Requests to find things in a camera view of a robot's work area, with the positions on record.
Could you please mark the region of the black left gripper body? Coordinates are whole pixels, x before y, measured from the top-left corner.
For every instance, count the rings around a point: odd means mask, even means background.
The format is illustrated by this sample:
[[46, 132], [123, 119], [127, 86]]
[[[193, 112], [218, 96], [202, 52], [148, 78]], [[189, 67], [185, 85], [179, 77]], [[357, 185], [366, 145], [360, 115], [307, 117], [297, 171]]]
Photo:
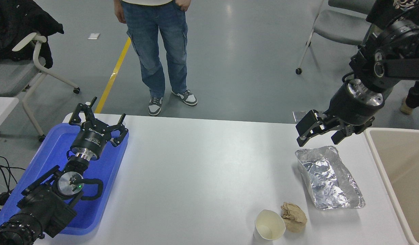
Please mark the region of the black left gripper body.
[[81, 152], [91, 152], [90, 160], [98, 160], [105, 149], [110, 133], [108, 124], [82, 124], [81, 130], [73, 141], [70, 150], [75, 155]]

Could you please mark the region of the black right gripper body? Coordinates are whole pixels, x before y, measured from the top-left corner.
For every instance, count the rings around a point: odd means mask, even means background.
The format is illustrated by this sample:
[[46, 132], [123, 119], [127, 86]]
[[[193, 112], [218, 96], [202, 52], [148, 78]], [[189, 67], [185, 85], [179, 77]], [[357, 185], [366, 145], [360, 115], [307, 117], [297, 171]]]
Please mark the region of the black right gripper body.
[[350, 125], [365, 124], [377, 112], [377, 102], [361, 100], [349, 91], [347, 85], [342, 85], [330, 100], [326, 114], [337, 117]]

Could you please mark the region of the person's right hand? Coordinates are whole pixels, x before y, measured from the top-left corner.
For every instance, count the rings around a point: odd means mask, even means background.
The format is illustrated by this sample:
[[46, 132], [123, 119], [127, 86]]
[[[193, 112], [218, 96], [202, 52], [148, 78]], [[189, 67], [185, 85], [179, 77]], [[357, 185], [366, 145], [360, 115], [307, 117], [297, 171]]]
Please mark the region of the person's right hand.
[[116, 18], [118, 19], [118, 22], [126, 24], [127, 21], [124, 17], [124, 9], [121, 4], [121, 0], [114, 0], [113, 2], [114, 2], [114, 13], [115, 13]]

